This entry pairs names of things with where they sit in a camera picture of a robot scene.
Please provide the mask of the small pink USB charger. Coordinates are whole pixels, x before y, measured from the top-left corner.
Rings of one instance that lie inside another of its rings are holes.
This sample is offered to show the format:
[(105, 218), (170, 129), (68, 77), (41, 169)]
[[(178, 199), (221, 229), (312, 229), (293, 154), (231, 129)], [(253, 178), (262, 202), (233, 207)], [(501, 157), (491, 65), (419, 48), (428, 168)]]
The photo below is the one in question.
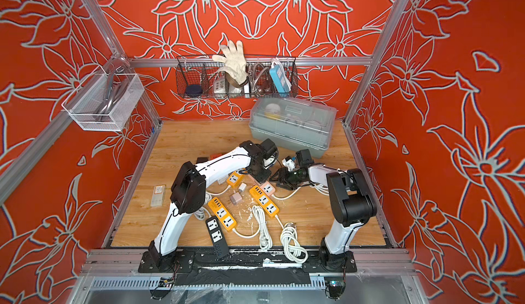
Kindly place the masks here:
[(238, 192), (234, 192), (229, 198), (232, 205), (238, 205), (243, 201), (242, 195)]

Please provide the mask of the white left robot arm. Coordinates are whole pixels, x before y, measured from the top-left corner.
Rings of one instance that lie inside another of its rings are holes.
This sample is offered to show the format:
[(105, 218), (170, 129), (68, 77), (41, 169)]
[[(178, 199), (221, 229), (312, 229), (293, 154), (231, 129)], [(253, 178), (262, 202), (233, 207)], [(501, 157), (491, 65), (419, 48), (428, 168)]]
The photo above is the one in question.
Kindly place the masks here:
[(246, 170), (257, 182), (266, 182), (270, 160), (278, 158), (276, 144), (266, 139), (260, 144), (244, 141), (232, 151), (204, 163), (184, 163), (171, 187), (170, 209), (165, 222), (150, 243), (148, 252), (158, 261), (176, 251), (190, 216), (206, 201), (206, 189), (219, 179), (239, 170)]

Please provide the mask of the short yellow power strip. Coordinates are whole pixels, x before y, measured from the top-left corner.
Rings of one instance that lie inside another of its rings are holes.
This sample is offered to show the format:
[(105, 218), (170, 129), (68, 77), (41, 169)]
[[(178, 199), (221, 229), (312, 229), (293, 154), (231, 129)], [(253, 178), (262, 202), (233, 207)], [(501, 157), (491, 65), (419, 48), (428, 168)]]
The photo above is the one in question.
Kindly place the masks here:
[(243, 182), (243, 175), (237, 171), (232, 172), (226, 179), (226, 183), (232, 188), (238, 188)]

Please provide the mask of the small black cube adapter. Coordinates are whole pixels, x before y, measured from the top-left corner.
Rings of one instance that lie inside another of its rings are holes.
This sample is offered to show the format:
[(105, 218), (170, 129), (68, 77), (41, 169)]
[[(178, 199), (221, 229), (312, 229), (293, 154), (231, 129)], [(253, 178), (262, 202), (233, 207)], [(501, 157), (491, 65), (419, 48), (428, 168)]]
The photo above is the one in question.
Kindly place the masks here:
[(196, 160), (196, 163), (197, 164), (200, 164), (200, 163), (205, 163), (209, 160), (208, 157), (198, 157), (197, 160)]

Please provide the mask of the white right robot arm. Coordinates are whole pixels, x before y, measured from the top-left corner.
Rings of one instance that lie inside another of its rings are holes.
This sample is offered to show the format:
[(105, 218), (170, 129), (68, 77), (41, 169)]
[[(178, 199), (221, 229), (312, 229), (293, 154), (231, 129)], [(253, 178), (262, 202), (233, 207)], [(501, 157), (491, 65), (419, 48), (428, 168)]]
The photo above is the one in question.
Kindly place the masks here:
[(296, 152), (294, 158), (285, 158), (270, 180), (287, 190), (306, 185), (328, 189), (334, 222), (319, 248), (324, 264), (345, 258), (357, 231), (377, 214), (371, 190), (360, 169), (335, 169), (315, 163), (307, 149)]

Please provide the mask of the pink power strip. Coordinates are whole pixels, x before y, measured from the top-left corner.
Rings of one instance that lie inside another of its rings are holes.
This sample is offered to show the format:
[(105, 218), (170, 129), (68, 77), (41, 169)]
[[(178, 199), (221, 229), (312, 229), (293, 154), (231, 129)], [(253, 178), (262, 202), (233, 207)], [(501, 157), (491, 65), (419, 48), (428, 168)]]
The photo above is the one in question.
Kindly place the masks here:
[(270, 195), (272, 196), (275, 192), (276, 192), (276, 188), (275, 186), (273, 186), (269, 181), (266, 181), (266, 182), (258, 182), (254, 177), (252, 177), (250, 174), (246, 174), (244, 175), (244, 178), (246, 180), (250, 180), (253, 184), (255, 184), (256, 186), (259, 186), (262, 191), (267, 194), (267, 195)]

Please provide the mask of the orange-red cube adapter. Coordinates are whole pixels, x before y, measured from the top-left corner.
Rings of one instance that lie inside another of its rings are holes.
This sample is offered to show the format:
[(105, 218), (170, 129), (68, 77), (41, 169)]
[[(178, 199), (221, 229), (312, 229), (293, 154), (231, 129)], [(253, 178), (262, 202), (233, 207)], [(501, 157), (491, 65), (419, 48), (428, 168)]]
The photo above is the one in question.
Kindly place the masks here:
[(218, 158), (220, 156), (223, 156), (223, 155), (224, 155), (224, 153), (216, 153), (216, 154), (210, 155), (209, 157), (210, 157), (211, 160), (213, 160), (213, 159), (216, 159), (216, 158)]

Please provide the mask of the small white plug adapter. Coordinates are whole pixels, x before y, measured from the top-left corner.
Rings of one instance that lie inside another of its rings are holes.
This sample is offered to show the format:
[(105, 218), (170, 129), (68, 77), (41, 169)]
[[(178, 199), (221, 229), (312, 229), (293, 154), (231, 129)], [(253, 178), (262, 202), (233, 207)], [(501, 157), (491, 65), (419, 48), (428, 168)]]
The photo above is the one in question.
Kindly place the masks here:
[(240, 185), (239, 185), (239, 188), (238, 188), (238, 192), (239, 193), (243, 193), (247, 188), (247, 184), (245, 184), (244, 182), (242, 182)]

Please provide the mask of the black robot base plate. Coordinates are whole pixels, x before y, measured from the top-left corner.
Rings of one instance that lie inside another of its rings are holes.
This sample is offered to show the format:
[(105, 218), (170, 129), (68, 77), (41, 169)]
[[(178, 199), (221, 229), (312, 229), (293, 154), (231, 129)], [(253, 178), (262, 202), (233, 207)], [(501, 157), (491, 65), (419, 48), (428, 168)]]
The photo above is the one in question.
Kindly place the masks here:
[(177, 249), (156, 263), (148, 251), (145, 251), (139, 261), (139, 273), (169, 273), (176, 270), (179, 273), (190, 273), (199, 268), (209, 270), (281, 268), (292, 269), (321, 275), (322, 273), (355, 273), (358, 269), (352, 252), (347, 252), (342, 258), (335, 260), (323, 259), (317, 249), (308, 250), (308, 260), (295, 263), (288, 260), (282, 249), (272, 249), (262, 252), (254, 247), (235, 247), (230, 249), (223, 258), (218, 258), (211, 247), (183, 247)]

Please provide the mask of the black power strip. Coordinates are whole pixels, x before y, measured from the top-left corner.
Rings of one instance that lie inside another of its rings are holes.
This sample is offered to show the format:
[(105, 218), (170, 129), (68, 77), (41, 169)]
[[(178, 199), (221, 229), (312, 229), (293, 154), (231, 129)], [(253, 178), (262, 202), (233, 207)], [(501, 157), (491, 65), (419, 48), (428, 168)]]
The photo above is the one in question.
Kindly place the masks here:
[(221, 223), (216, 216), (210, 217), (205, 221), (206, 228), (210, 235), (213, 249), (218, 259), (229, 255), (229, 246), (226, 242)]

